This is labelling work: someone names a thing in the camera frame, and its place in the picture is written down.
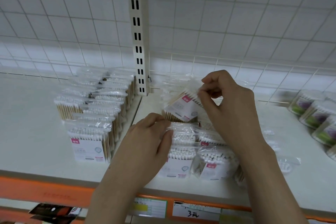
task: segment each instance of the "shelf label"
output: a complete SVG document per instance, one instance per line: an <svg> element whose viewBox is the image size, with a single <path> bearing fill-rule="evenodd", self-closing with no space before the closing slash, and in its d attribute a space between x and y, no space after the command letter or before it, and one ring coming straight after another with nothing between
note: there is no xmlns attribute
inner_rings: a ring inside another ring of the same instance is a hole
<svg viewBox="0 0 336 224"><path fill-rule="evenodd" d="M219 221L221 209L205 205L186 204L174 201L173 216L200 220Z"/></svg>
<svg viewBox="0 0 336 224"><path fill-rule="evenodd" d="M134 199L131 215L166 218L167 201L136 197Z"/></svg>

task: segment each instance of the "right hand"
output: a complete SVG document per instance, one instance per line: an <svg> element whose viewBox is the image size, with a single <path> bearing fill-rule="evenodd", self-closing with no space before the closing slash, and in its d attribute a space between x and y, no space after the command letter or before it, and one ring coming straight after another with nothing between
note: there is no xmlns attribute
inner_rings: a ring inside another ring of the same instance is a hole
<svg viewBox="0 0 336 224"><path fill-rule="evenodd" d="M198 96L216 131L238 157L268 149L260 129L253 91L239 86L225 71L209 73ZM211 98L223 96L219 106Z"/></svg>

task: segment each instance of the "round cotton swab container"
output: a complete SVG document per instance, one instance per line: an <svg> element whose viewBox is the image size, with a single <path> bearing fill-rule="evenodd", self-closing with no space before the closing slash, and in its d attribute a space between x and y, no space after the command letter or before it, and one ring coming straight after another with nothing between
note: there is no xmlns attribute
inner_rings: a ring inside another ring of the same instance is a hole
<svg viewBox="0 0 336 224"><path fill-rule="evenodd" d="M336 161L336 145L334 145L329 150L327 150L327 155L328 155L329 158Z"/></svg>
<svg viewBox="0 0 336 224"><path fill-rule="evenodd" d="M334 103L336 103L336 93L334 92L324 92L325 94L325 99L326 100L330 100L330 101L333 101Z"/></svg>
<svg viewBox="0 0 336 224"><path fill-rule="evenodd" d="M336 144L336 115L330 115L311 136L318 142L328 146Z"/></svg>
<svg viewBox="0 0 336 224"><path fill-rule="evenodd" d="M314 101L299 121L313 129L317 129L330 115L336 115L336 103L325 101Z"/></svg>
<svg viewBox="0 0 336 224"><path fill-rule="evenodd" d="M296 115L303 115L314 100L324 100L325 95L319 90L300 90L287 108Z"/></svg>

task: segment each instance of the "forearm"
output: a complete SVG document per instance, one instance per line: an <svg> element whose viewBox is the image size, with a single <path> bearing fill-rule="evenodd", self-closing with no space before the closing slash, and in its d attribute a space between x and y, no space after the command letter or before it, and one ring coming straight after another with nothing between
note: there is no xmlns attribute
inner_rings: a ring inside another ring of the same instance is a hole
<svg viewBox="0 0 336 224"><path fill-rule="evenodd" d="M242 157L241 167L256 223L308 223L269 146L262 146L258 152Z"/></svg>
<svg viewBox="0 0 336 224"><path fill-rule="evenodd" d="M92 195L85 224L124 224L135 195L127 185L105 176Z"/></svg>

